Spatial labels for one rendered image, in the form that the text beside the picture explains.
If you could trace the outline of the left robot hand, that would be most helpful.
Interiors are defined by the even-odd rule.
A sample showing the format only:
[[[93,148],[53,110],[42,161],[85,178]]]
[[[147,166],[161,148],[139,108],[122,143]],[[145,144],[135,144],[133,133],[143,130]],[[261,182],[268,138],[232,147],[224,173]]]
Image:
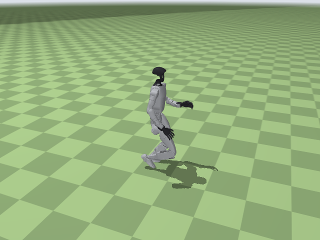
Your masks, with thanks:
[[[189,102],[189,101],[177,102],[176,104],[180,105],[180,108],[181,107],[189,107],[189,108],[193,109],[193,106],[194,106],[193,103]]]

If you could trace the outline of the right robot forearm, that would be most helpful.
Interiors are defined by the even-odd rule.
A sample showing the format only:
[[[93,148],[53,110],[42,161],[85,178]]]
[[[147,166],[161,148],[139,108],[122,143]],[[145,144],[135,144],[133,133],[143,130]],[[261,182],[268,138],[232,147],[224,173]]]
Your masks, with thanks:
[[[148,113],[149,113],[150,119],[153,121],[154,125],[155,125],[156,127],[159,127],[160,129],[162,129],[164,126],[163,126],[163,125],[161,124],[161,122],[158,120],[158,118],[157,118],[154,110],[153,110],[153,109],[150,109],[150,110],[148,111]]]

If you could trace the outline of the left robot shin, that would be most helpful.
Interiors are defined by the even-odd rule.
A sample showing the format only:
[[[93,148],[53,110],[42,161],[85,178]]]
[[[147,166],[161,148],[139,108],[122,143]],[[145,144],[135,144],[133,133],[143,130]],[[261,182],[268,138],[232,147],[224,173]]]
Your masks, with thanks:
[[[152,154],[156,154],[157,152],[161,152],[166,150],[168,147],[163,145],[163,142],[161,142],[157,147],[155,147],[154,151],[151,153]]]

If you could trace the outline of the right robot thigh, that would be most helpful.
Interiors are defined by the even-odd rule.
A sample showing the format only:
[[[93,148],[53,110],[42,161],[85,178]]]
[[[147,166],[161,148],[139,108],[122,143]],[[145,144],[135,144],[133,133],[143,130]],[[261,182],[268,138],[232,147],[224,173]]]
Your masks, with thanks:
[[[171,138],[169,137],[169,138],[170,138],[170,140],[169,140],[169,138],[164,134],[164,132],[161,131],[161,130],[159,130],[159,129],[157,128],[157,126],[155,126],[154,123],[152,124],[151,132],[152,132],[154,135],[160,134],[159,136],[160,136],[161,141],[169,148],[168,151],[172,151],[172,152],[174,153],[174,157],[175,157],[177,151],[176,151],[176,147],[175,147],[175,144],[174,144],[173,139],[171,139]],[[169,134],[169,135],[170,135],[170,134]]]

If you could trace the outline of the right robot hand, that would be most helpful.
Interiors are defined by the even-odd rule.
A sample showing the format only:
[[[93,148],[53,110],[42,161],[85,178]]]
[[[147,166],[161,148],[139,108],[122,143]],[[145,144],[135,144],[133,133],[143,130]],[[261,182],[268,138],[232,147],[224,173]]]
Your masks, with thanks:
[[[160,131],[163,131],[163,133],[168,137],[168,139],[170,140],[170,138],[174,138],[175,134],[173,133],[173,129],[170,128],[165,128],[165,126],[163,125],[163,128],[160,129],[159,127],[157,127]],[[171,132],[172,131],[172,132]],[[172,136],[170,136],[170,135]]]

